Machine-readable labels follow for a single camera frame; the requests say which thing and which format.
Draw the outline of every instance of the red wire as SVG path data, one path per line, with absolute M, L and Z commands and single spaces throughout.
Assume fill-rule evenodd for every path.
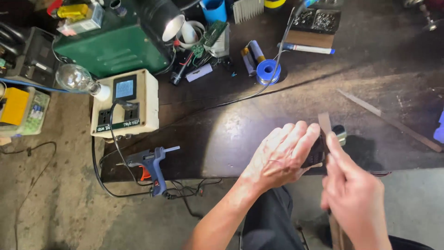
M 188 62 L 190 61 L 191 57 L 193 56 L 194 52 L 191 52 L 190 57 L 188 58 L 188 60 L 185 63 L 179 63 L 180 65 L 187 65 Z

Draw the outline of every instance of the orange trigger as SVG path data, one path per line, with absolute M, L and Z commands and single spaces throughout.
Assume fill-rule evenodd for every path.
M 141 181 L 151 177 L 150 172 L 148 172 L 148 170 L 146 168 L 144 168 L 143 166 L 139 166 L 139 168 L 143 169 L 142 177 L 140 178 Z

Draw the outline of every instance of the forearm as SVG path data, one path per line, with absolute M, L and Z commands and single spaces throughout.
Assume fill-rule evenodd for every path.
M 184 249 L 226 249 L 242 219 L 262 194 L 240 177 L 225 197 L 197 224 Z

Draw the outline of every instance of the dark wooden table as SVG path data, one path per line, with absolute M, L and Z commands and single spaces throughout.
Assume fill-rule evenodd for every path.
M 236 73 L 222 66 L 196 81 L 174 87 L 169 74 L 159 76 L 159 119 L 166 126 L 217 103 L 246 96 L 262 86 L 249 78 L 240 50 L 257 40 L 266 58 L 274 58 L 290 8 L 262 14 L 230 26 L 230 55 Z M 352 103 L 340 88 L 380 108 L 411 129 L 433 140 L 442 112 L 444 71 L 443 29 L 423 32 L 425 19 L 385 0 L 347 1 L 336 33 L 334 55 L 285 52 L 278 84 L 259 97 L 200 112 L 150 134 L 120 142 L 124 155 L 163 146 L 181 146 L 161 162 L 165 179 L 238 177 L 261 140 L 275 127 L 298 120 L 316 122 L 328 111 L 332 124 L 346 127 L 346 152 L 364 169 L 393 171 L 438 168 L 444 154 Z M 105 154 L 114 145 L 105 146 Z M 128 170 L 114 153 L 103 162 L 104 182 L 130 181 Z M 140 168 L 134 168 L 140 177 Z M 307 174 L 325 174 L 325 168 Z

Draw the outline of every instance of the green box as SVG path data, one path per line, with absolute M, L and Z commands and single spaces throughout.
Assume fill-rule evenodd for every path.
M 152 34 L 145 34 L 131 8 L 124 18 L 108 8 L 100 29 L 62 36 L 54 43 L 54 51 L 99 78 L 137 69 L 153 74 L 170 63 L 167 47 Z

